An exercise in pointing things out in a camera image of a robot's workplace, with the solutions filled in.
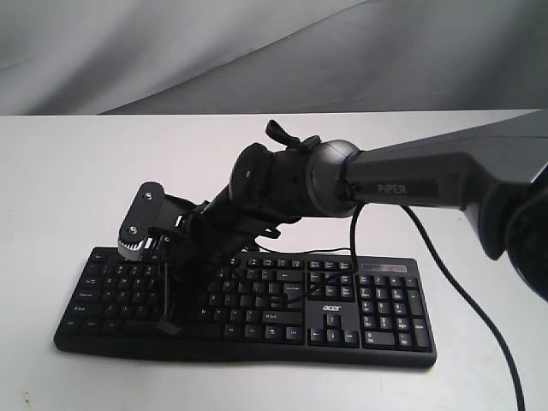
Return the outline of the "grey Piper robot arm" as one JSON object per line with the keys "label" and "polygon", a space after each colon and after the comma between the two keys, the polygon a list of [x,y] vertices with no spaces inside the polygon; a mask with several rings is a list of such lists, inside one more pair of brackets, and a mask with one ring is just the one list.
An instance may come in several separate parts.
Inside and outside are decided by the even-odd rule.
{"label": "grey Piper robot arm", "polygon": [[507,255],[524,283],[547,295],[547,113],[361,150],[346,140],[245,148],[228,185],[183,216],[166,255],[165,317],[182,325],[217,270],[257,237],[304,217],[356,219],[382,204],[462,211],[490,259]]}

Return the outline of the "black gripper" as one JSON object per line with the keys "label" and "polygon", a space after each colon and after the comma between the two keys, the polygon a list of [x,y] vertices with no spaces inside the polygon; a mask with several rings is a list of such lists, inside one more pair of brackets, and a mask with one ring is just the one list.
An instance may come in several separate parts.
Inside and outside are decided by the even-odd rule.
{"label": "black gripper", "polygon": [[[215,271],[256,238],[279,237],[277,227],[282,223],[276,214],[241,209],[227,195],[219,194],[211,203],[199,205],[187,214],[181,240],[170,247],[170,263],[184,273]],[[170,274],[166,255],[162,269],[164,308],[158,328],[169,335],[177,335],[180,327],[170,314]]]}

